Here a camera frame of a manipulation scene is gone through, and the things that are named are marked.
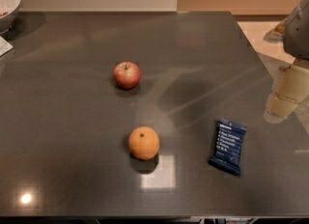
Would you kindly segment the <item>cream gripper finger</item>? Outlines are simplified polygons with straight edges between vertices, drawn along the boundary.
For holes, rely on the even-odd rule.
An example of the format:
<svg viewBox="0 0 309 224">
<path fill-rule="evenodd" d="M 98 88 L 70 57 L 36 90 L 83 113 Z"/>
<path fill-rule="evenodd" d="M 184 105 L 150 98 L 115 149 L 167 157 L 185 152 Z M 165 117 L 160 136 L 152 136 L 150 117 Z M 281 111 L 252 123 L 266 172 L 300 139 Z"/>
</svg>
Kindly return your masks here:
<svg viewBox="0 0 309 224">
<path fill-rule="evenodd" d="M 309 61 L 296 59 L 281 65 L 273 79 L 264 118 L 271 124 L 286 120 L 309 96 Z"/>
</svg>

